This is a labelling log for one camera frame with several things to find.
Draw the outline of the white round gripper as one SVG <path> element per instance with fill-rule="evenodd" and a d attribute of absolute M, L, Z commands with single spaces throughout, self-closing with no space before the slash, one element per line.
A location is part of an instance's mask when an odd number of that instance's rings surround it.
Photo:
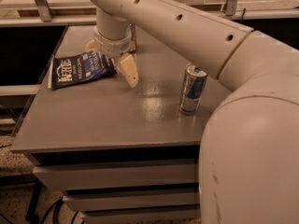
<path fill-rule="evenodd" d="M 112 40 L 101 35 L 97 28 L 93 28 L 94 40 L 89 41 L 85 46 L 85 51 L 99 51 L 108 58 L 116 59 L 115 69 L 124 76 L 131 88 L 138 84 L 138 71 L 136 68 L 135 58 L 132 54 L 127 53 L 131 44 L 131 33 L 125 38 Z"/>

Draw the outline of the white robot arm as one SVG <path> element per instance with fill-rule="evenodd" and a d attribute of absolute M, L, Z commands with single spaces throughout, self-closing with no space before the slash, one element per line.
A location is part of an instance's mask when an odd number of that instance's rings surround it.
<path fill-rule="evenodd" d="M 199 154 L 202 224 L 299 224 L 299 51 L 172 0 L 90 0 L 209 76 Z"/>

